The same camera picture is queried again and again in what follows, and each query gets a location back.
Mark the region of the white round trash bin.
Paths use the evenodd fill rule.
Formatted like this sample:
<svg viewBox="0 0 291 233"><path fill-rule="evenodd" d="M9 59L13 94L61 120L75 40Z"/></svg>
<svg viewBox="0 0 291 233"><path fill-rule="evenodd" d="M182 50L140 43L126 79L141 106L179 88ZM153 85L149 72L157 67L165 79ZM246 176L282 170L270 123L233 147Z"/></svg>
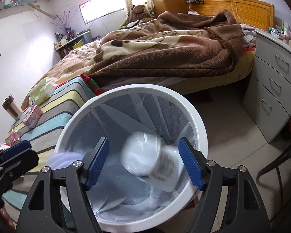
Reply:
<svg viewBox="0 0 291 233"><path fill-rule="evenodd" d="M115 88L88 100L68 121L49 164L64 168L101 137L109 153L87 196L107 232L138 232L174 217L196 195L178 144L208 154L200 114L182 95L152 84Z"/></svg>

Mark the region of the cluttered side shelf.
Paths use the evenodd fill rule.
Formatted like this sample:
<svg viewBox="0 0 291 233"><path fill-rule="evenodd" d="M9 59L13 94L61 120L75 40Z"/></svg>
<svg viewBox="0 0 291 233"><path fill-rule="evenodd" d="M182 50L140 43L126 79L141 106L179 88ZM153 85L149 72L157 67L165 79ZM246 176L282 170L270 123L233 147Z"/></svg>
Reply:
<svg viewBox="0 0 291 233"><path fill-rule="evenodd" d="M59 44L55 47L55 51L59 54L59 57L63 59L73 50L92 42L92 35L90 29L72 36L69 39L63 38Z"/></svg>

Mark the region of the grey drawer cabinet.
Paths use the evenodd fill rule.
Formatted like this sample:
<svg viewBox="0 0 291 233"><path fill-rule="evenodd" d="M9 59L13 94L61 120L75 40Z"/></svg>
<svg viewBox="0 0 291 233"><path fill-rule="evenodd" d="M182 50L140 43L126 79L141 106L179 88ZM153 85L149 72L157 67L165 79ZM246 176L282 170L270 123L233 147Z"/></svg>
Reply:
<svg viewBox="0 0 291 233"><path fill-rule="evenodd" d="M267 142L272 142L291 118L291 46L256 29L251 78L242 106Z"/></svg>

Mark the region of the striped colourful bed cover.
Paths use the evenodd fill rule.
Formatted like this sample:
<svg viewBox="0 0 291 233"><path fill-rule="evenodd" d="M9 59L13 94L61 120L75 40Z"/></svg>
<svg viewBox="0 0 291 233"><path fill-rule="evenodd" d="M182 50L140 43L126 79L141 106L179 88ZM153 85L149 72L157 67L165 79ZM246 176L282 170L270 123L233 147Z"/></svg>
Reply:
<svg viewBox="0 0 291 233"><path fill-rule="evenodd" d="M32 149L39 156L39 164L17 179L13 188L3 195L7 208L21 211L27 193L47 161L47 157L54 152L58 138L68 121L89 99L101 93L101 89L93 79L85 75L77 75L60 84L52 96L40 105L43 114L34 128L28 128L23 123L25 116L29 113L29 108L11 126L6 141L11 142L13 133L16 133L21 140L29 141Z"/></svg>

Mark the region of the red soda can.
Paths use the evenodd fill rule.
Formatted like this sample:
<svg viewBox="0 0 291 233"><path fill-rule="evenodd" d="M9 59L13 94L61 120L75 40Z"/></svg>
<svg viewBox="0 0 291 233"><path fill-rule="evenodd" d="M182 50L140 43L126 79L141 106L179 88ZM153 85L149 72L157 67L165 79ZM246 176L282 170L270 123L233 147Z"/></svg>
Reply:
<svg viewBox="0 0 291 233"><path fill-rule="evenodd" d="M22 142L20 133L18 131L11 133L9 135L8 141L11 147L19 144L20 142Z"/></svg>

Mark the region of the brown teddy bear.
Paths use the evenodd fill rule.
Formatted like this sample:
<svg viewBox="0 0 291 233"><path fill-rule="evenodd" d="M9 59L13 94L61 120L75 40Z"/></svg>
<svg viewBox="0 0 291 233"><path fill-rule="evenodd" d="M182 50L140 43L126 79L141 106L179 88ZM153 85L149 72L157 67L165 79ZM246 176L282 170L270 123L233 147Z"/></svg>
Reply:
<svg viewBox="0 0 291 233"><path fill-rule="evenodd" d="M133 7L132 12L131 12L131 21L138 21L144 18L147 18L148 15L145 11L145 6L144 5L136 5Z"/></svg>

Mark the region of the decorative twig branches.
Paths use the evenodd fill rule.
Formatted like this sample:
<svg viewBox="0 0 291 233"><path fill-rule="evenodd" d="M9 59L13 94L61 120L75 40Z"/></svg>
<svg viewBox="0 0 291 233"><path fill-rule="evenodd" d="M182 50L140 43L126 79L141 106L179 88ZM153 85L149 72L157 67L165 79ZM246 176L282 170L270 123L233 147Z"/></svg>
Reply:
<svg viewBox="0 0 291 233"><path fill-rule="evenodd" d="M66 29L70 27L71 20L76 12L76 10L65 10L62 14L56 16L53 21L51 21L51 24L62 31L66 31Z"/></svg>

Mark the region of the brown patterned fleece blanket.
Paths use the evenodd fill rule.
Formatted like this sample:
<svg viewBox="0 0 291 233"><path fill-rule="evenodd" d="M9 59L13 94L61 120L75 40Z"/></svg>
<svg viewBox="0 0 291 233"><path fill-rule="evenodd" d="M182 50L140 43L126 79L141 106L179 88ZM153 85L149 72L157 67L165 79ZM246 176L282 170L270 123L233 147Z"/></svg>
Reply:
<svg viewBox="0 0 291 233"><path fill-rule="evenodd" d="M234 82L243 37L241 25L228 10L214 16L164 12L78 47L44 77L62 83L85 75L103 91L156 84L185 95Z"/></svg>

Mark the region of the wooden headboard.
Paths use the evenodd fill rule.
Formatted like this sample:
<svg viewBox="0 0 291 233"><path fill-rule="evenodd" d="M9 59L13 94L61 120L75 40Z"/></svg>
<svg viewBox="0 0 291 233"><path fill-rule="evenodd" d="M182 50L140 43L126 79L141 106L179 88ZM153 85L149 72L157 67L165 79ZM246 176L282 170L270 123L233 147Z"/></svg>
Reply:
<svg viewBox="0 0 291 233"><path fill-rule="evenodd" d="M201 0L190 8L201 15L228 10L238 23L265 31L275 26L274 5L259 0Z"/></svg>

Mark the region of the black chair frame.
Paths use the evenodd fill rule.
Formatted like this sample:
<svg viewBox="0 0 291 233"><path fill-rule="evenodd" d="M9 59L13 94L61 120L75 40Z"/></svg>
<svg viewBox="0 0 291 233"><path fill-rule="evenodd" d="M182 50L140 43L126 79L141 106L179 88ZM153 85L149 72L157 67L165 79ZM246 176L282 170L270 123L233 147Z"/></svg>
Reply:
<svg viewBox="0 0 291 233"><path fill-rule="evenodd" d="M262 182L260 182L261 177L268 174L269 172L273 170L275 170L277 174L278 183L279 183L280 206L279 206L279 210L276 213L274 213L273 216L270 218L269 220L270 223L277 220L280 213L283 212L284 208L287 206L287 203L291 200L291 198L289 198L287 202L284 201L284 188L283 188L283 181L282 181L282 176L280 172L280 166L290 159L291 159L291 144L274 161L272 161L263 169L261 169L258 172L257 177L256 177L256 181L258 185L266 188L267 186L262 184Z"/></svg>

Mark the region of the white trash item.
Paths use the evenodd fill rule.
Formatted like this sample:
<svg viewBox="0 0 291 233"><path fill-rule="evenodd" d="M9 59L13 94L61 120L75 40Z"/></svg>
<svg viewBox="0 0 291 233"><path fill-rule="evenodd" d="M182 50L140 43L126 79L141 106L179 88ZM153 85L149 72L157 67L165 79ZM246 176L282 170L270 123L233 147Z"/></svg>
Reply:
<svg viewBox="0 0 291 233"><path fill-rule="evenodd" d="M131 134L123 144L121 163L139 180L166 192L176 189L184 168L177 146L140 131Z"/></svg>

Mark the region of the strawberry milk carton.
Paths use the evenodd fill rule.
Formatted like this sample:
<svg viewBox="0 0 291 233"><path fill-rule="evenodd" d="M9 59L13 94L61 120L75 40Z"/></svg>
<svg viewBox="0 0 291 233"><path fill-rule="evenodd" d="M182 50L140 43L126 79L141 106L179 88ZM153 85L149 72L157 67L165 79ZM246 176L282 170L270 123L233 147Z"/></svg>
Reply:
<svg viewBox="0 0 291 233"><path fill-rule="evenodd" d="M37 125L42 114L43 111L38 105L32 106L22 123L29 129L33 129Z"/></svg>

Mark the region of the clear plastic bin liner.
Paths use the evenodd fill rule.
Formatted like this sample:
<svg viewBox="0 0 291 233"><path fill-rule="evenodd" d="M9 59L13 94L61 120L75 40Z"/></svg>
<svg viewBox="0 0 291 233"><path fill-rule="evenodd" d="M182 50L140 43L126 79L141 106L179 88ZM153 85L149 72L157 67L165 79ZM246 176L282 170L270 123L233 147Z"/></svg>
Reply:
<svg viewBox="0 0 291 233"><path fill-rule="evenodd" d="M109 153L97 184L88 193L97 218L124 222L145 219L168 207L188 182L178 152L182 137L196 143L187 115L153 94L114 97L75 125L59 152L82 158L98 140Z"/></svg>

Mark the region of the green tissue pack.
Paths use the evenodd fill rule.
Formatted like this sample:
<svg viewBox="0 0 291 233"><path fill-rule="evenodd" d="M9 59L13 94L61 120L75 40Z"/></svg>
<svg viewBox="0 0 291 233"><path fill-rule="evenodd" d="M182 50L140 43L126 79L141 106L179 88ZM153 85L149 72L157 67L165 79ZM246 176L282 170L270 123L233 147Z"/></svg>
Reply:
<svg viewBox="0 0 291 233"><path fill-rule="evenodd" d="M49 99L57 88L57 83L52 77L46 77L38 82L29 92L29 105L40 105Z"/></svg>

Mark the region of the beige brown travel mug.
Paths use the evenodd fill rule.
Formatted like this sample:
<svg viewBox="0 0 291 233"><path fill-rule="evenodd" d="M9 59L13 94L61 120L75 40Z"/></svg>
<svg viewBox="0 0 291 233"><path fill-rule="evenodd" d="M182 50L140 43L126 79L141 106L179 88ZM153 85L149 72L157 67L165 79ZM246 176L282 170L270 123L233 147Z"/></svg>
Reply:
<svg viewBox="0 0 291 233"><path fill-rule="evenodd" d="M14 120L18 120L22 115L22 109L16 104L16 101L12 95L5 98L2 103L2 107Z"/></svg>

